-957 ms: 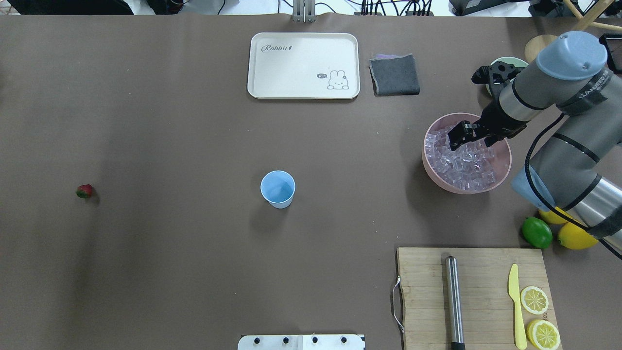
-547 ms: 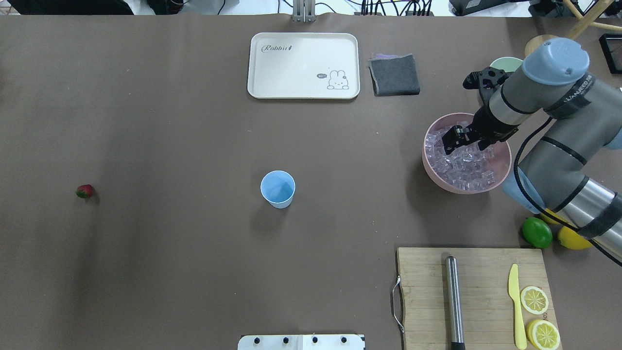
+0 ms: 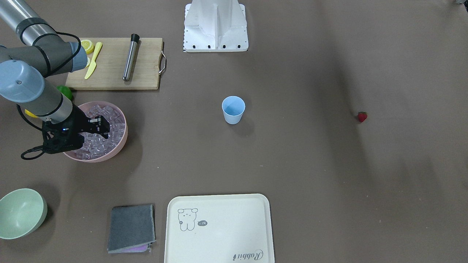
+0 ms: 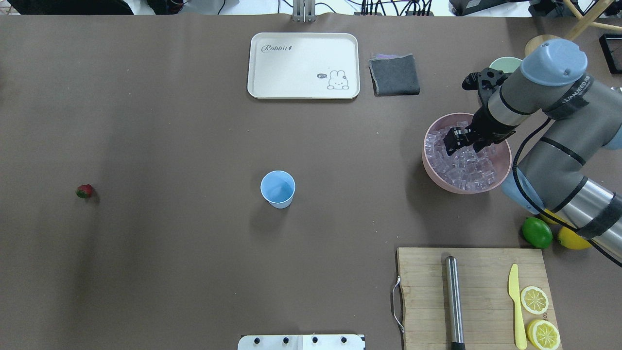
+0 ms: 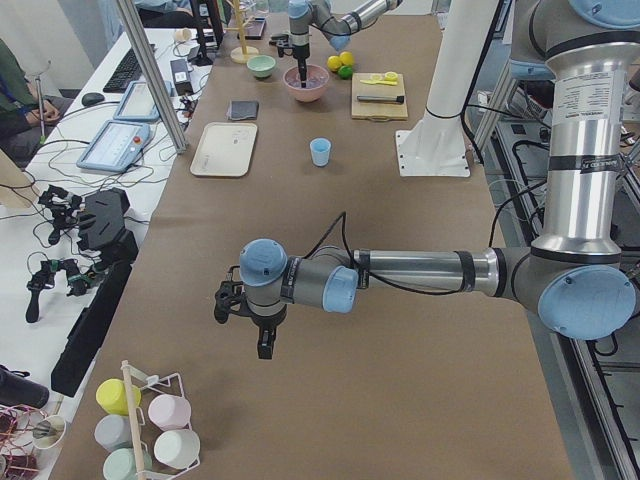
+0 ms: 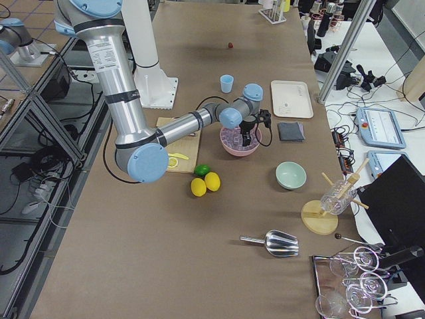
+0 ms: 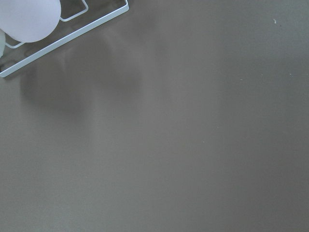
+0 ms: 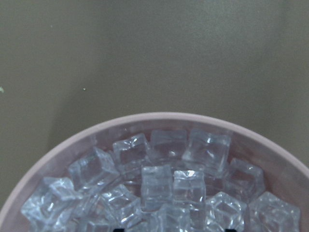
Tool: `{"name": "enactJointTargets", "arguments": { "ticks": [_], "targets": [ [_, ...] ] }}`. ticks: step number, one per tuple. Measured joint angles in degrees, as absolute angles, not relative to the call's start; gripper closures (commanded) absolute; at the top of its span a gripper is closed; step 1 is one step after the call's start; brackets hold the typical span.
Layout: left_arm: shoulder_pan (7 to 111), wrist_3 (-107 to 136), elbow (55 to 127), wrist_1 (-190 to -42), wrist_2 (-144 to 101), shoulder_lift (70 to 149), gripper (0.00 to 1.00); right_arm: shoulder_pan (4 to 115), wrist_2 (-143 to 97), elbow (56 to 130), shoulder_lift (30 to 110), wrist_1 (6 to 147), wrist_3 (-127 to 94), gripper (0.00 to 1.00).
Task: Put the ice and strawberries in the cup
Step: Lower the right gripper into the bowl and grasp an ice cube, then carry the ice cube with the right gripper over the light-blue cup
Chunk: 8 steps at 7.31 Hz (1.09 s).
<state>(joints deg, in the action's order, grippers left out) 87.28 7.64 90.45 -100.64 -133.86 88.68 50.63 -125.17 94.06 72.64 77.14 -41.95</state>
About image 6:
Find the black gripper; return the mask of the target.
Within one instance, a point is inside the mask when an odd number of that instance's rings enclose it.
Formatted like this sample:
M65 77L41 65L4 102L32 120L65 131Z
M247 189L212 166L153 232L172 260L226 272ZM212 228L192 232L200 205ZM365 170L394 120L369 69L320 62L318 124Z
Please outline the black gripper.
M242 146L248 147L251 144L251 135L250 131L256 125L256 117L253 115L249 115L245 117L240 123L240 133L242 134Z

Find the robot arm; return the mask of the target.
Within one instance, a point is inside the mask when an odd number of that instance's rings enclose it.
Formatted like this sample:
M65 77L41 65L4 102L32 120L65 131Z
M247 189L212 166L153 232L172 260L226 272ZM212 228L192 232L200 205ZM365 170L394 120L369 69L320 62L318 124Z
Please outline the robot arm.
M1 51L10 56L16 66L41 67L46 60L26 26L18 18L1 21Z

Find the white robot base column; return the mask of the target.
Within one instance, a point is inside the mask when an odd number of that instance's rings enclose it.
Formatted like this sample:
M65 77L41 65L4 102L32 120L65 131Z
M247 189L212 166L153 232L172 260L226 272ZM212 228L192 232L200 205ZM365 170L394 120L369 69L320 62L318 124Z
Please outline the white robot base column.
M173 108L178 79L162 70L147 1L124 0L122 16L136 69L133 79L144 108Z

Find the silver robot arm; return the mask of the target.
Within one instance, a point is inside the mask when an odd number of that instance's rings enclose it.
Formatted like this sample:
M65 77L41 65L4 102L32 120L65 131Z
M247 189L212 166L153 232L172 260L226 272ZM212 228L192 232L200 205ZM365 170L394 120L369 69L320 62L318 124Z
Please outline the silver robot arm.
M232 103L209 103L159 128L146 121L122 42L123 1L55 1L56 30L86 43L118 132L115 159L133 180L151 183L167 170L167 144L214 122L237 127L260 111L263 89L247 84Z

